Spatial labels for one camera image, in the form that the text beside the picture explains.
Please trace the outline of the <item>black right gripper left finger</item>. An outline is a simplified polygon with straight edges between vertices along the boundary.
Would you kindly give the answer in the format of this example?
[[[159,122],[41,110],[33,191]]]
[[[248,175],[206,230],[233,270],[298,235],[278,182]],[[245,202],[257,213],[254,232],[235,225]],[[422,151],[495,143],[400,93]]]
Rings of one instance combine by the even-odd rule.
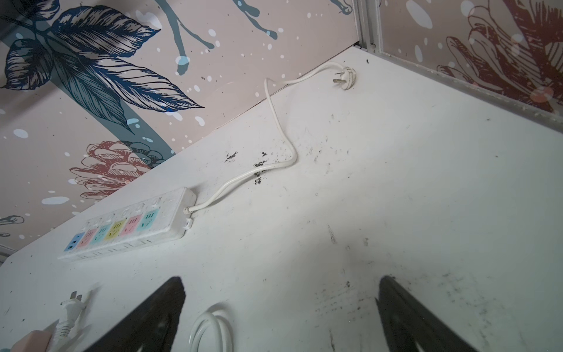
[[[87,350],[171,351],[185,300],[181,278],[170,278]]]

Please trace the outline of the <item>long white power strip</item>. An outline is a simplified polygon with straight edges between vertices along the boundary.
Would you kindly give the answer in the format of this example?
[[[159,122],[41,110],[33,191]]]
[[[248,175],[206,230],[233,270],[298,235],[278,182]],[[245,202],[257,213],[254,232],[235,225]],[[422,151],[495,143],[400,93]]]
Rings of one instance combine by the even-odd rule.
[[[107,257],[182,238],[196,195],[185,187],[85,221],[58,259],[75,262]]]

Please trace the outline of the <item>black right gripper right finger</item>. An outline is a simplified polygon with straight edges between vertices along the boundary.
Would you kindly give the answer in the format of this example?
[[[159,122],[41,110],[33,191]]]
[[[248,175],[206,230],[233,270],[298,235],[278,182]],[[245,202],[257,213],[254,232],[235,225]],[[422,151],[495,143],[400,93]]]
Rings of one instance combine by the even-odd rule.
[[[379,282],[376,299],[390,351],[474,351],[393,277]]]

